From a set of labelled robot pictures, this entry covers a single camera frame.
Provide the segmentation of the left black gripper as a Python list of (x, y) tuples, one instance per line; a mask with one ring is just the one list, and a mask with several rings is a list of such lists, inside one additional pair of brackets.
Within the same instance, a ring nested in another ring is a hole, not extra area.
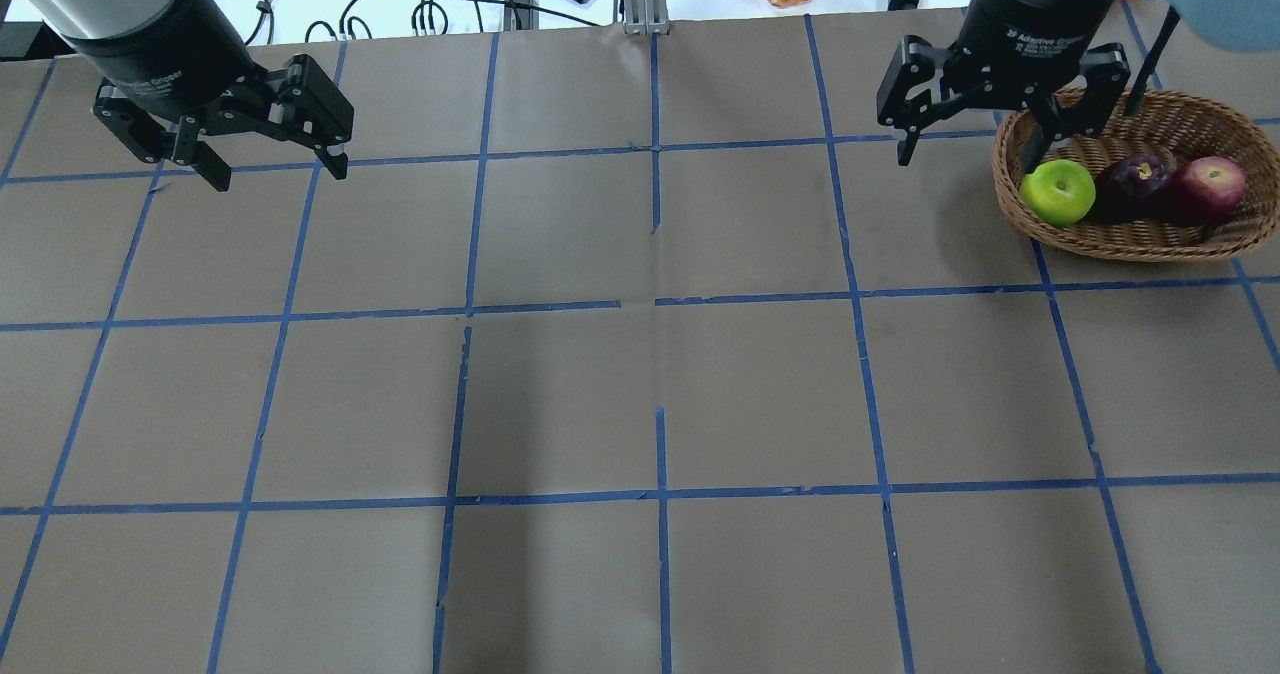
[(214, 0), (170, 0), (122, 33), (70, 36), (101, 72), (99, 121), (133, 155), (164, 155), (218, 192), (229, 165), (202, 136), (256, 132), (312, 150), (333, 179), (349, 169), (355, 107), (307, 54), (268, 72)]

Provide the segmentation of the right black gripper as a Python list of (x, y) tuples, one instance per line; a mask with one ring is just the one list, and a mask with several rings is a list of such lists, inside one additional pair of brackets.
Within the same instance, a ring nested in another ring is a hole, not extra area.
[(1116, 0), (970, 0), (945, 49), (905, 35), (877, 90), (877, 121), (899, 136), (911, 162), (920, 133), (968, 109), (1025, 110), (1033, 127), (1021, 171), (1036, 171), (1053, 145), (1098, 136), (1130, 78), (1123, 45), (1094, 45)]

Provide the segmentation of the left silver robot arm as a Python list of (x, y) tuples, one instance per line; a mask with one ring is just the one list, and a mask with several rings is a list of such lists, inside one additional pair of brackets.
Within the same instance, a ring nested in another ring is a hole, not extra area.
[(92, 113), (140, 162), (189, 168), (225, 192), (230, 165), (209, 139), (255, 133), (347, 176), (348, 97), (310, 55), (260, 65), (214, 0), (28, 1), (100, 72)]

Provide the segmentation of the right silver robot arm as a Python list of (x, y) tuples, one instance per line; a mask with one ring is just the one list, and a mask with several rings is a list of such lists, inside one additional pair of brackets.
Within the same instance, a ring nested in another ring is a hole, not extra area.
[(900, 132), (909, 165), (937, 121), (969, 109), (1029, 113), (1021, 168), (1033, 171), (1052, 145), (1100, 136), (1116, 107), (1130, 115), (1167, 41), (1187, 26), (1225, 51), (1277, 49), (1277, 0), (1166, 0), (1158, 41), (1139, 72), (1119, 43), (1094, 45), (1116, 0), (970, 0), (956, 38), (937, 49), (904, 36), (876, 95), (876, 118)]

